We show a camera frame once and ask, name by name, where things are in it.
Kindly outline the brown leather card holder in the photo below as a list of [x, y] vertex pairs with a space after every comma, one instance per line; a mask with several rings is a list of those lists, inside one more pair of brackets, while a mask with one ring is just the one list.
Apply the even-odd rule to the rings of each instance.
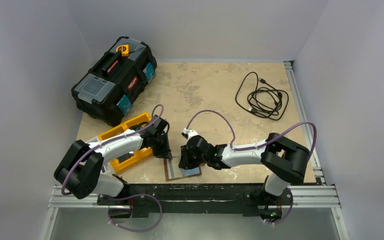
[[180, 157], [174, 156], [172, 159], [164, 159], [164, 175], [167, 182], [192, 178], [202, 175], [201, 167], [196, 167], [193, 169], [183, 169], [179, 167]]

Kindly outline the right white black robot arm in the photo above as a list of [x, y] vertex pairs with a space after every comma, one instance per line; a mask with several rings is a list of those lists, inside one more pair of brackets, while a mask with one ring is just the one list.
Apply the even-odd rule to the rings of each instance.
[[180, 148], [180, 169], [190, 170], [202, 164], [215, 170], [264, 165], [272, 172], [260, 191], [262, 200], [268, 204], [278, 200], [289, 185], [304, 182], [311, 156], [307, 147], [275, 132], [265, 141], [243, 145], [213, 145], [195, 131], [186, 137], [186, 144]]

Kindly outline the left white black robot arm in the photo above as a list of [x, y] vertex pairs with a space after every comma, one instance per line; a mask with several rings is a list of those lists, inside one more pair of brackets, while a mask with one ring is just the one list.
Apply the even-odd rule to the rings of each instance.
[[86, 143], [76, 140], [56, 167], [53, 177], [62, 185], [63, 195], [83, 199], [90, 194], [108, 196], [118, 205], [129, 199], [128, 184], [115, 175], [105, 175], [102, 167], [125, 154], [150, 148], [159, 159], [172, 158], [169, 145], [169, 123], [158, 115], [144, 126], [137, 124], [110, 137]]

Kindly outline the card in left compartment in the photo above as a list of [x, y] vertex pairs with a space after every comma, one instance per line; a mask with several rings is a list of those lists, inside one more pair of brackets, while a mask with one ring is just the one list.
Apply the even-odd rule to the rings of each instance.
[[133, 153], [126, 153], [126, 154], [123, 154], [123, 155], [119, 156], [119, 157], [117, 158], [117, 160], [118, 160], [118, 162], [121, 164], [121, 163], [123, 163], [123, 162], [129, 160], [129, 159], [130, 159], [131, 157], [133, 157], [133, 156], [134, 156]]

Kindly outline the yellow plastic divided bin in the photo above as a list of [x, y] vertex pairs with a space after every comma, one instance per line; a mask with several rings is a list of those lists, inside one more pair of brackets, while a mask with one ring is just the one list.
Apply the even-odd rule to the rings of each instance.
[[[97, 137], [100, 141], [103, 141], [111, 137], [114, 137], [118, 134], [122, 134], [123, 132], [125, 132], [126, 130], [129, 130], [134, 125], [138, 125], [145, 122], [148, 123], [150, 121], [151, 121], [151, 116], [147, 112], [144, 112], [138, 116], [135, 116], [129, 120], [126, 120], [121, 124], [99, 134]], [[130, 159], [122, 163], [118, 162], [118, 158], [111, 160], [109, 163], [106, 163], [101, 168], [101, 173], [107, 174], [107, 175], [110, 175], [112, 173], [120, 173], [124, 170], [127, 170], [130, 167], [133, 167], [134, 165], [138, 164], [140, 161], [150, 158], [153, 155], [153, 151], [151, 148], [143, 148], [143, 149], [140, 149], [134, 152], [129, 152], [129, 153], [134, 154], [134, 156], [132, 156]]]

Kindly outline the black plastic toolbox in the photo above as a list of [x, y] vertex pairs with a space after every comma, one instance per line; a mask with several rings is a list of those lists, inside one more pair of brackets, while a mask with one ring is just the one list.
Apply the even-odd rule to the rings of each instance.
[[[116, 52], [119, 45], [129, 45], [130, 55]], [[115, 127], [155, 77], [156, 68], [156, 58], [145, 42], [121, 36], [71, 88], [71, 95], [79, 110]]]

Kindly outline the orange tape measure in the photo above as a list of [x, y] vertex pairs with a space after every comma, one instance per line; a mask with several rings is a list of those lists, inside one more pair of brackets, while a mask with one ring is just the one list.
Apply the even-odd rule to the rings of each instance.
[[122, 57], [128, 57], [130, 55], [130, 46], [128, 44], [122, 44], [117, 46], [115, 51]]

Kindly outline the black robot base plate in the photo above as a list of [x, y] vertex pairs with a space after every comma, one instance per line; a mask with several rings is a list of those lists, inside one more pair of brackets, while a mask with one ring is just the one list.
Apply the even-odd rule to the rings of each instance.
[[290, 207], [293, 195], [289, 188], [280, 196], [266, 192], [264, 183], [131, 183], [118, 200], [100, 194], [99, 206], [126, 207], [133, 218], [150, 213], [237, 214], [278, 220], [283, 207]]

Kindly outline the aluminium right side rail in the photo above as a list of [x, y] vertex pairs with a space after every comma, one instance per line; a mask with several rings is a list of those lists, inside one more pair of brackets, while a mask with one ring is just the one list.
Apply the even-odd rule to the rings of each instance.
[[[296, 77], [294, 74], [293, 61], [284, 61], [283, 64], [284, 64], [286, 75], [287, 75], [287, 78], [289, 81], [291, 92], [292, 92], [292, 95], [294, 98], [294, 102], [295, 102], [295, 106], [296, 106], [297, 113], [299, 116], [299, 120], [301, 122], [308, 121], [307, 115], [305, 112], [305, 108], [304, 108], [304, 105], [302, 102], [302, 98], [301, 98], [301, 95], [300, 95], [300, 92], [298, 89]], [[311, 147], [313, 140], [314, 140], [314, 131], [313, 131], [312, 126], [309, 124], [304, 124], [301, 126], [301, 129], [303, 131], [304, 138], [305, 138], [305, 141], [306, 141], [308, 147]], [[311, 167], [312, 167], [312, 170], [314, 172], [316, 183], [320, 184], [320, 185], [326, 185], [326, 180], [324, 178], [323, 169], [321, 167], [321, 163], [319, 161], [316, 149], [313, 150], [313, 154], [312, 154], [309, 162], [311, 163]]]

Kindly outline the aluminium front frame rail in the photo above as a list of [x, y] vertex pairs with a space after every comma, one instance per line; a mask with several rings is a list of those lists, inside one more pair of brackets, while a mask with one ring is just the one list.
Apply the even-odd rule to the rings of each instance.
[[[263, 191], [259, 183], [236, 184], [132, 184], [135, 201], [142, 204], [141, 194], [149, 194], [163, 203], [255, 203], [262, 206], [257, 196]], [[282, 205], [293, 204], [296, 208], [339, 208], [341, 206], [337, 190], [326, 185], [295, 185], [286, 189], [282, 195]], [[50, 208], [98, 208], [107, 203], [98, 194], [90, 194], [78, 199], [73, 195], [62, 195], [61, 187], [55, 186], [48, 207]]]

